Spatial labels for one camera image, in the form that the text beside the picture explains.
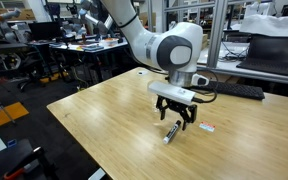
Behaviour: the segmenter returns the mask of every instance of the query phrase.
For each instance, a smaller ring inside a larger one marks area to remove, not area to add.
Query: keyboard
[[[288,76],[288,63],[243,61],[242,63],[238,64],[236,67]]]
[[[213,91],[213,89],[216,87],[216,84],[216,81],[210,81],[207,86],[194,86],[194,89]],[[216,91],[220,94],[227,94],[250,99],[265,99],[262,88],[255,86],[218,82]]]

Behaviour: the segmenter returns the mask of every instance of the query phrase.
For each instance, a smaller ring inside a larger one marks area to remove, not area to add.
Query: office chair
[[[0,151],[0,179],[58,180],[56,170],[55,164],[46,158],[45,150],[33,149],[28,139]]]
[[[42,87],[45,86],[45,84],[39,81],[43,78],[44,68],[43,60],[40,58],[38,52],[34,51],[27,53],[26,58],[20,64],[18,70],[20,73],[29,77],[29,79],[22,81],[17,85],[21,92],[24,92],[25,87],[31,83],[38,83]]]

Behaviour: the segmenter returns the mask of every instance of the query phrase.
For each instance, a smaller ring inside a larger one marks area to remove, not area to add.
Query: table surface
[[[28,46],[23,43],[0,44],[0,54],[19,53],[28,50]]]
[[[101,43],[94,43],[94,44],[98,44],[99,46],[103,46],[103,44]],[[117,47],[121,47],[121,46],[125,46],[127,45],[127,41],[124,41],[122,43],[118,43],[115,46],[103,46],[104,49],[98,49],[98,50],[94,50],[94,51],[89,51],[89,52],[100,52],[100,51],[106,51],[106,50],[110,50],[110,49],[114,49]],[[67,46],[65,44],[63,44],[62,46],[57,46],[57,47],[52,47],[53,49],[62,49],[62,50],[73,50],[73,51],[81,51],[83,52],[84,50],[82,48],[80,48],[81,45],[69,45],[69,48],[67,49]]]
[[[231,43],[231,42],[225,42],[227,48],[230,51],[233,51],[236,54],[239,54],[240,52],[247,49],[249,46],[249,43]],[[221,44],[221,49],[219,53],[219,57],[224,57],[228,51],[226,48]],[[200,53],[200,58],[197,61],[197,64],[199,66],[205,66],[207,63],[207,57],[208,57],[208,48],[205,48]],[[261,80],[267,80],[267,81],[273,81],[273,82],[280,82],[288,84],[288,76],[282,76],[272,73],[265,73],[260,71],[253,71],[248,69],[242,69],[237,68],[236,65],[238,65],[241,61],[218,61],[217,67],[213,69],[214,72],[220,73],[220,74],[229,74],[239,77],[247,77],[247,78],[254,78],[254,79],[261,79]]]
[[[219,94],[165,145],[181,118],[167,110],[159,120],[147,92],[152,80],[164,76],[136,68],[47,108],[113,179],[288,179],[287,97]]]

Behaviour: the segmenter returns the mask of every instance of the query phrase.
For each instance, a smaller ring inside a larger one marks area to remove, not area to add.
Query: floor
[[[77,92],[76,82],[52,81],[45,87],[29,85],[25,92],[18,82],[0,81],[0,101],[4,106],[21,102],[29,114],[0,127],[0,137],[10,140],[29,139],[33,148],[43,147],[46,157],[58,167],[59,179],[88,179],[96,163],[66,129],[46,109],[46,105]]]

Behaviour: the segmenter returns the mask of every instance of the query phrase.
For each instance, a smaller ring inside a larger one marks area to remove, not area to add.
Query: white marker
[[[172,127],[172,129],[170,130],[170,132],[168,132],[168,134],[163,139],[164,144],[167,144],[171,140],[171,138],[175,134],[178,127],[180,127],[180,125],[181,125],[181,121],[177,120],[174,126]]]

